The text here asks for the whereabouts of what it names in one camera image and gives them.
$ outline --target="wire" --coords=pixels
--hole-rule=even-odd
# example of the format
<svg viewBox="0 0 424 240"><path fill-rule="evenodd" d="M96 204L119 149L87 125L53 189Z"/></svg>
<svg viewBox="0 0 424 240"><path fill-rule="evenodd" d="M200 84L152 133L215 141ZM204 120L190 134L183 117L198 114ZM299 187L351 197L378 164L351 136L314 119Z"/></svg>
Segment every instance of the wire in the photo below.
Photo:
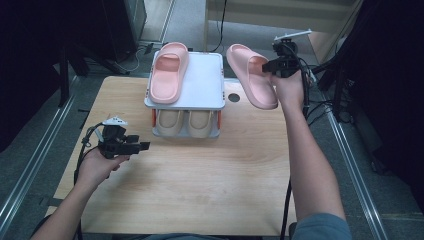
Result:
<svg viewBox="0 0 424 240"><path fill-rule="evenodd" d="M214 50L209 51L209 52L215 52L222 44L222 39L224 37L224 19L225 19L225 10L226 9L227 9L227 0L225 0L225 2L224 2L224 10L222 11L221 30L218 31L220 33L219 43Z"/></svg>
<svg viewBox="0 0 424 240"><path fill-rule="evenodd" d="M133 68L133 69L126 69L126 68L124 68L124 67L122 67L121 65L119 65L117 62L115 62L115 64L119 67L119 68L121 68L122 70L124 70L124 71L127 71L127 72L133 72L133 71L135 71L135 70L137 70L139 67L140 67L140 59L138 58L138 53L141 51L141 50L143 50L144 48L140 48L139 50L137 50L137 52L135 53L135 58L137 59L137 66L135 67L135 68Z"/></svg>
<svg viewBox="0 0 424 240"><path fill-rule="evenodd" d="M309 86L308 80L306 78L305 70L303 69L302 63L300 62L300 58L296 55L296 53L286 44L283 44L285 48L287 48L292 55L296 58L297 64L299 65L301 75L302 75L302 85L303 85L303 115L305 119L308 119L308 110L309 110ZM306 64L307 69L309 69L308 64L305 60L303 60ZM290 205L290 197L291 197L291 179L289 179L289 183L287 186L287 194L284 203L284 215L283 215L283 224L281 226L280 240L284 239L284 234L286 233L287 228L287 219L288 219L288 208Z"/></svg>
<svg viewBox="0 0 424 240"><path fill-rule="evenodd" d="M78 156L78 162L77 162L77 167L74 171L74 185L77 183L78 180L78 173L79 173L79 168L82 164L82 161L84 160L84 157L87 155L87 153L89 153L91 150L93 150L94 148L90 149L88 152L84 153L84 150L86 147L91 147L90 144L90 137L93 134L93 132L100 126L102 126L103 123L98 123L96 124L94 127L89 127L87 129L87 133L85 134L85 137L82 139L81 143L82 143L82 147L81 147L81 151L80 154ZM82 228L81 228L81 219L78 223L78 227L77 227L77 237L79 240L83 240L83 236L82 236Z"/></svg>

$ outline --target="aluminum rail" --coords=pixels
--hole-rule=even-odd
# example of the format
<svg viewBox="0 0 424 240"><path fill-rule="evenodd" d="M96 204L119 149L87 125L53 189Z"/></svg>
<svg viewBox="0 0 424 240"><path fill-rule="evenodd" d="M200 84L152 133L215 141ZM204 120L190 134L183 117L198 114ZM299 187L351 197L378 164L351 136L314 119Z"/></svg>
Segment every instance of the aluminum rail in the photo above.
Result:
<svg viewBox="0 0 424 240"><path fill-rule="evenodd" d="M321 94L323 100L329 100L329 98L326 97L323 93ZM356 190L356 193L358 194L359 202L361 203L362 209L364 211L365 217L368 221L374 239L389 239L381 221L380 214L378 213L378 210L374 205L371 194L368 191L362 174L358 168L358 165L356 164L355 156L352 153L352 150L346 139L346 135L344 134L342 126L336 121L336 118L334 117L332 111L329 111L329 113L327 113L327 116L328 120L330 121L331 128L333 129L334 135L339 144L343 159L345 160L353 186Z"/></svg>
<svg viewBox="0 0 424 240"><path fill-rule="evenodd" d="M75 89L79 85L79 80L75 76L71 83L71 93L75 92ZM50 125L44 133L40 143L35 149L33 155L29 159L24 171L22 172L18 182L13 188L12 192L7 197L1 212L0 212L0 239L4 239L6 232L15 217L22 201L25 198L35 176L38 173L43 161L52 145L57 133L59 132L63 121L65 120L68 112L74 102L74 94L71 94L69 99L65 102L62 108L56 111Z"/></svg>

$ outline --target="human hand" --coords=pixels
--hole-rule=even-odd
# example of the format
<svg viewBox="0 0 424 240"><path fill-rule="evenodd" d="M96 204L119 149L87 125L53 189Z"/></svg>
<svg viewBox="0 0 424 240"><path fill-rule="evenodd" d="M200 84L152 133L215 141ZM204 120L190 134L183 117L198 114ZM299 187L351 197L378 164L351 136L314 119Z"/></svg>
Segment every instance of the human hand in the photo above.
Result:
<svg viewBox="0 0 424 240"><path fill-rule="evenodd" d="M300 70L288 78L280 78L272 75L271 82L276 87L277 97L281 103L283 111L289 109L302 109L303 83Z"/></svg>
<svg viewBox="0 0 424 240"><path fill-rule="evenodd" d="M81 163L77 184L84 185L94 191L112 171L118 170L120 164L129 158L128 155L121 155L106 159L98 148L92 149L85 155Z"/></svg>

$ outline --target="shoe rack shelf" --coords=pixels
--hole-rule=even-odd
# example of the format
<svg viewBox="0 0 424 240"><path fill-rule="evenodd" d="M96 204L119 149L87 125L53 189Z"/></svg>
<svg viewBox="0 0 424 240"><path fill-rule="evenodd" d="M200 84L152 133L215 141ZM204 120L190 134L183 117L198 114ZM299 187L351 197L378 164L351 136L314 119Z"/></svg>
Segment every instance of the shoe rack shelf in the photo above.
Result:
<svg viewBox="0 0 424 240"><path fill-rule="evenodd" d="M152 109L152 132L163 136L156 128L156 117L161 110L184 111L183 126L173 137L192 137L188 132L189 112L202 110L212 111L212 129L208 138L216 138L220 134L221 110L225 107L224 73L222 55L218 53L189 52L189 63L181 85L181 95L171 104L155 103L149 97L152 70L146 90L144 104Z"/></svg>

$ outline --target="pink slipper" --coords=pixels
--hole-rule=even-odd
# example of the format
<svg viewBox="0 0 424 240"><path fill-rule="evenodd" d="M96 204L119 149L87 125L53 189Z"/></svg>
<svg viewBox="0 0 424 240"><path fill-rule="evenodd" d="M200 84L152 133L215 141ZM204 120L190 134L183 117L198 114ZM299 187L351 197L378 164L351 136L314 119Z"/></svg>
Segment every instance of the pink slipper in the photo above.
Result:
<svg viewBox="0 0 424 240"><path fill-rule="evenodd" d="M162 47L152 66L150 99L169 104L180 97L181 84L188 65L187 47L178 42Z"/></svg>
<svg viewBox="0 0 424 240"><path fill-rule="evenodd" d="M261 109L278 107L271 75L262 72L262 65L268 59L244 45L234 44L227 50L227 60L253 106Z"/></svg>

